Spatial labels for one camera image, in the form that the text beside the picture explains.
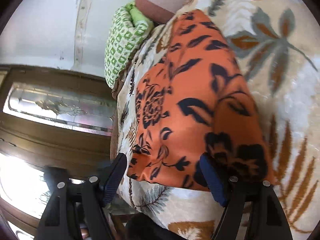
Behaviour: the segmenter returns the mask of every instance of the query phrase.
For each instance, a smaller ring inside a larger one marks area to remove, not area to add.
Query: floral blanket
[[[187,0],[136,53],[118,95],[118,152],[132,158],[137,133],[135,91],[141,77],[166,53],[172,23],[202,10],[236,54],[269,143],[275,191],[294,240],[305,240],[320,219],[320,27],[302,0]],[[119,195],[157,224],[186,239],[210,239],[223,208],[210,192],[138,182],[124,176]],[[246,207],[238,237],[244,237]]]

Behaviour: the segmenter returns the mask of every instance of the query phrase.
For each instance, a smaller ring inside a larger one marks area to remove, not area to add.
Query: orange floral fabric
[[[132,179],[207,191],[199,158],[209,153],[230,175],[274,183],[255,102],[233,52],[200,10],[174,22],[167,54],[137,86],[136,118]]]

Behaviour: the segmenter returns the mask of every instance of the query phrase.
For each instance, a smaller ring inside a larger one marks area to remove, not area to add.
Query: white wall
[[[91,0],[74,64],[81,0],[23,0],[0,35],[0,64],[25,64],[104,76],[104,45],[114,11],[131,0]]]

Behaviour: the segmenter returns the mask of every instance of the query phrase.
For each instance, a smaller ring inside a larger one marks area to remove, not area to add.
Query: green patterned cloth
[[[131,2],[120,7],[113,19],[105,50],[105,78],[113,88],[119,72],[126,68],[140,44],[153,29],[153,23]]]

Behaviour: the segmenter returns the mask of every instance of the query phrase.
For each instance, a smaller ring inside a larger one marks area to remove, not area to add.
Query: window
[[[83,181],[71,179],[72,183]],[[0,154],[0,197],[17,209],[41,218],[51,194],[44,173],[16,157]]]
[[[34,122],[111,136],[116,103],[94,95],[14,83],[3,112]]]

